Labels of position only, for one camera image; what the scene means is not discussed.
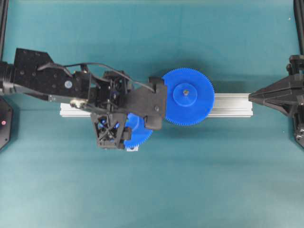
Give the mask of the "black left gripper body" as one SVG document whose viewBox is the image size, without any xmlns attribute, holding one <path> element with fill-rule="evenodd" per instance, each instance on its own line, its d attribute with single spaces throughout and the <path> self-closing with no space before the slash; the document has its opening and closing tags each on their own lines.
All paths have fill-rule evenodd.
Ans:
<svg viewBox="0 0 304 228">
<path fill-rule="evenodd" d="M 147 129 L 162 128 L 167 101 L 167 86 L 163 79 L 150 77 L 148 84 L 134 88 L 123 76 L 104 76 L 95 79 L 94 84 L 95 87 L 91 88 L 91 120 L 99 147 L 132 149 L 124 145 L 132 134 L 131 128 L 125 126 L 130 113 L 142 117 Z"/>
</svg>

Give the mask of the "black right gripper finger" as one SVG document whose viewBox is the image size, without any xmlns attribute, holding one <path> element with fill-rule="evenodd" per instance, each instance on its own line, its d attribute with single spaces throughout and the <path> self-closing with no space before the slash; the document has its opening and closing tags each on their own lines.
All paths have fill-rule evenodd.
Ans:
<svg viewBox="0 0 304 228">
<path fill-rule="evenodd" d="M 271 109 L 277 110 L 284 114 L 285 116 L 294 116 L 295 113 L 297 113 L 297 106 L 292 105 L 292 104 L 283 104 L 283 103 L 278 103 L 278 102 L 272 102 L 268 101 L 267 99 L 264 98 L 256 98 L 253 96 L 250 96 L 248 98 L 250 102 L 253 102 L 258 105 L 266 106 Z"/>
<path fill-rule="evenodd" d="M 271 85 L 263 87 L 249 95 L 249 97 L 258 97 L 259 95 L 266 95 L 273 92 L 282 92 L 287 89 L 297 87 L 297 81 L 294 76 L 287 76 Z"/>
</svg>

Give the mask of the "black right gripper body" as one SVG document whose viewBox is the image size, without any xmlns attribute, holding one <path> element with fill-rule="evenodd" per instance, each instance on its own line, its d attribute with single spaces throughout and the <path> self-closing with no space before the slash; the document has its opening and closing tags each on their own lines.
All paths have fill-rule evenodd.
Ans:
<svg viewBox="0 0 304 228">
<path fill-rule="evenodd" d="M 294 100 L 290 111 L 293 118 L 294 139 L 304 148 L 304 56 L 291 55 L 286 69 Z"/>
</svg>

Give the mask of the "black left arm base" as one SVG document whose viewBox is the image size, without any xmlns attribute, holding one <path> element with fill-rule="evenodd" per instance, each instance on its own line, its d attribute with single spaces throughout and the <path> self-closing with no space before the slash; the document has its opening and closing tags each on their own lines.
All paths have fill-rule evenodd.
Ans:
<svg viewBox="0 0 304 228">
<path fill-rule="evenodd" d="M 0 98 L 0 149 L 2 150 L 10 141 L 11 125 L 13 118 L 12 107 Z"/>
</svg>

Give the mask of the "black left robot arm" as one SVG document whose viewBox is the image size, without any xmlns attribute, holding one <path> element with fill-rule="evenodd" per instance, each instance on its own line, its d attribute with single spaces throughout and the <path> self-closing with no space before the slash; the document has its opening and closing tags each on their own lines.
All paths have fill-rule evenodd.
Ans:
<svg viewBox="0 0 304 228">
<path fill-rule="evenodd" d="M 149 130 L 160 130 L 166 114 L 167 86 L 159 77 L 139 83 L 125 72 L 109 66 L 102 77 L 81 63 L 69 67 L 54 63 L 46 52 L 18 48 L 13 64 L 0 64 L 1 95 L 25 94 L 48 102 L 69 104 L 89 112 L 97 145 L 103 149 L 124 149 L 132 129 L 126 126 L 129 114 L 143 119 Z"/>
</svg>

